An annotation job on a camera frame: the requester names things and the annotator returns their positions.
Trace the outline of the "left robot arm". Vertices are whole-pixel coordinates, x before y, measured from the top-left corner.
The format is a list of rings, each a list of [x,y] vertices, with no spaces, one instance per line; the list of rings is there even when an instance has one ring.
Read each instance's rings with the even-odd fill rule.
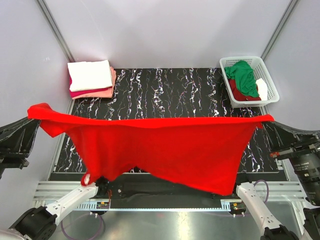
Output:
[[[24,117],[0,128],[0,171],[23,169],[29,165],[40,121]],[[8,229],[0,231],[2,240],[48,240],[57,225],[76,207],[90,198],[103,198],[108,193],[108,181],[100,177],[85,186],[79,185],[54,203],[31,208],[23,213]]]

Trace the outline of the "bright red t-shirt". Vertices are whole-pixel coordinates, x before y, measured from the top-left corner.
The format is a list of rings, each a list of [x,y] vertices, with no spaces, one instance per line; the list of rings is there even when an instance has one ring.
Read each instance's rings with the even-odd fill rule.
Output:
[[[100,120],[32,105],[30,119],[51,137],[68,135],[86,167],[88,186],[114,181],[134,167],[176,184],[219,194],[233,192],[239,165],[255,130],[273,122],[255,117],[178,117]]]

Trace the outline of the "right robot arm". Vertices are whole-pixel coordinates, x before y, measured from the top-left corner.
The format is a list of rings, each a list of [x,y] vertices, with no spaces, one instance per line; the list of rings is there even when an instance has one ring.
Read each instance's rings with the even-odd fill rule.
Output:
[[[276,121],[263,122],[270,156],[276,160],[289,159],[297,175],[306,200],[312,209],[304,208],[302,240],[320,238],[320,132],[302,130]],[[251,182],[233,181],[227,185],[228,195],[240,198],[251,213],[260,230],[262,240],[296,240],[297,235],[288,230],[270,212],[262,199],[255,194]]]

